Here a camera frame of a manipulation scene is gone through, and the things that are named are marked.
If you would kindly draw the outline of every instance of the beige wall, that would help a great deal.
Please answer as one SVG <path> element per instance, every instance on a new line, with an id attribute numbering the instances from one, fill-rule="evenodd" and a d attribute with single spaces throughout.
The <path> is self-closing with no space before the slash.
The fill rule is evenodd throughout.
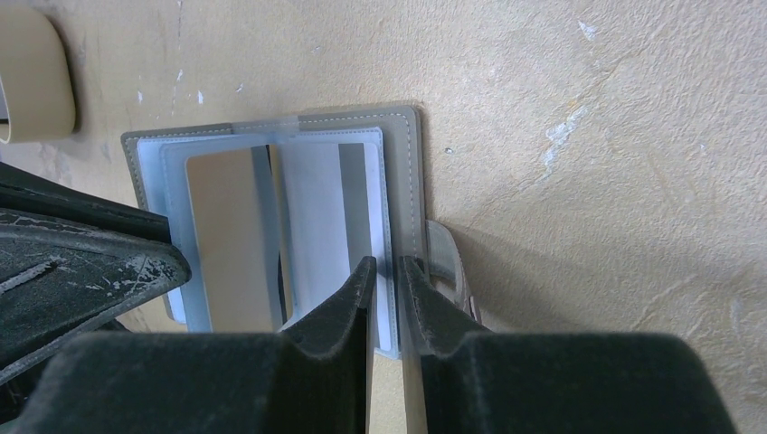
<path id="1" fill-rule="evenodd" d="M 428 213 L 494 327 L 681 335 L 767 426 L 764 2 L 34 3 L 82 132 L 6 160 L 133 203 L 126 130 L 416 101 Z M 376 370 L 374 431 L 400 432 Z"/>

